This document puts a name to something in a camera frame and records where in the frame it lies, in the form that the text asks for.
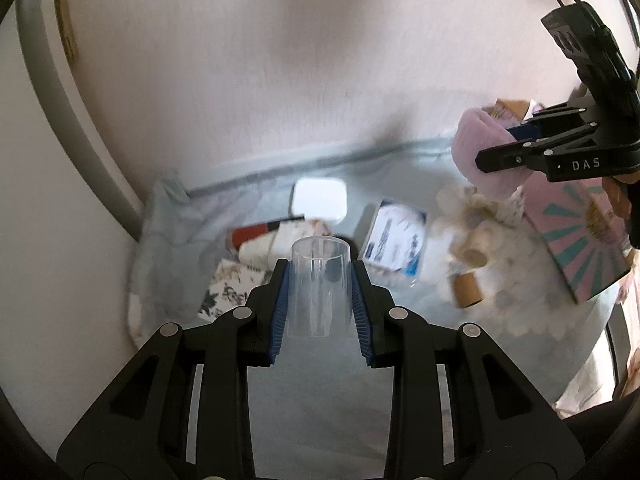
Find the right hand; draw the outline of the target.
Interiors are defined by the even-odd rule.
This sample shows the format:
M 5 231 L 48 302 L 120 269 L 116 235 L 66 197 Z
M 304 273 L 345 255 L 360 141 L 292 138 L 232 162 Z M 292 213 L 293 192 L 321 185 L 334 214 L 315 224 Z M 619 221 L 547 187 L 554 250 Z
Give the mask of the right hand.
M 602 186 L 614 214 L 624 220 L 629 243 L 639 247 L 639 173 L 605 177 Z

